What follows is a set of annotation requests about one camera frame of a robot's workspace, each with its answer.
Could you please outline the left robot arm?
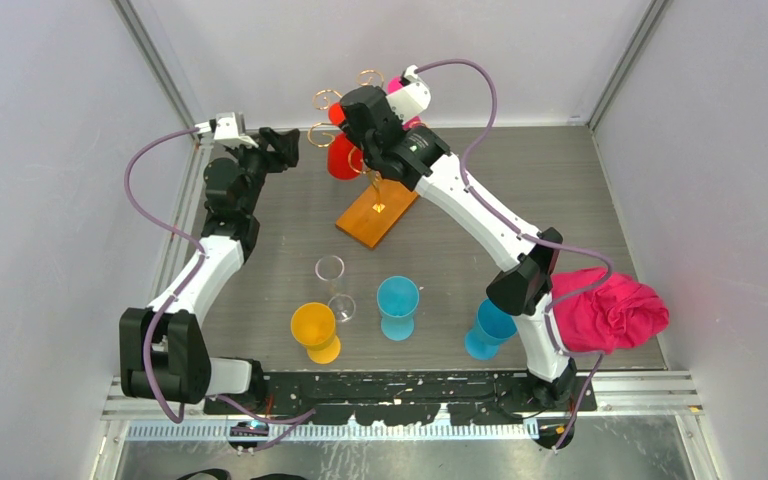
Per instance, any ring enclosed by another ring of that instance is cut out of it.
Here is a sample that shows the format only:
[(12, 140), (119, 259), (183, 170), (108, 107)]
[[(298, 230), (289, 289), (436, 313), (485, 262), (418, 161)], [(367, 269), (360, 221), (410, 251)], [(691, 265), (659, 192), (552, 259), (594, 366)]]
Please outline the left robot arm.
[(268, 175), (297, 166), (300, 133), (260, 128), (252, 145), (222, 143), (225, 156), (204, 169), (206, 218), (194, 254), (175, 280), (143, 308), (119, 321), (121, 389), (125, 396), (197, 404), (228, 394), (240, 412), (258, 412), (267, 398), (256, 360), (213, 357), (201, 326), (218, 294), (251, 256), (260, 224), (254, 215)]

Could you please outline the red plastic wine glass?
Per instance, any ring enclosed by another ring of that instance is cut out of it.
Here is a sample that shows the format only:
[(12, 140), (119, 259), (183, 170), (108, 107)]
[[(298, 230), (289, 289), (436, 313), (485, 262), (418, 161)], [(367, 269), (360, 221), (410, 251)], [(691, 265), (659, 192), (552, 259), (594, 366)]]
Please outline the red plastic wine glass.
[[(328, 109), (328, 118), (335, 127), (340, 127), (345, 121), (345, 115), (339, 104), (334, 104)], [(352, 151), (354, 145), (348, 140), (345, 133), (337, 134), (328, 146), (327, 171), (338, 180), (352, 180), (360, 175), (360, 168), (355, 165)]]

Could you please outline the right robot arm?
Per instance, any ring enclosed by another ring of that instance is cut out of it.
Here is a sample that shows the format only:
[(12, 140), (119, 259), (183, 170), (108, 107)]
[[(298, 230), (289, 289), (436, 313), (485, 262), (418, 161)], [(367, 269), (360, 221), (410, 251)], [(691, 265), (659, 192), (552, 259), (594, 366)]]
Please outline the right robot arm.
[(439, 207), (487, 251), (500, 271), (486, 296), (516, 325), (527, 355), (526, 397), (556, 410), (569, 401), (577, 374), (551, 311), (551, 275), (563, 238), (554, 228), (541, 231), (517, 218), (430, 128), (406, 127), (429, 104), (429, 90), (420, 83), (393, 93), (360, 86), (341, 97), (339, 127), (366, 166)]

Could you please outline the pink plastic wine glass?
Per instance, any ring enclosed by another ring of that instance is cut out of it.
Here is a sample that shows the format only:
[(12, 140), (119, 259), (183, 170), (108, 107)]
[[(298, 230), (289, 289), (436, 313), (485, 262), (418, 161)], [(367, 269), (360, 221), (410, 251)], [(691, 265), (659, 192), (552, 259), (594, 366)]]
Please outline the pink plastic wine glass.
[(403, 85), (399, 77), (394, 77), (387, 86), (387, 102), (405, 130), (418, 125), (418, 114), (424, 107), (415, 98), (415, 88)]

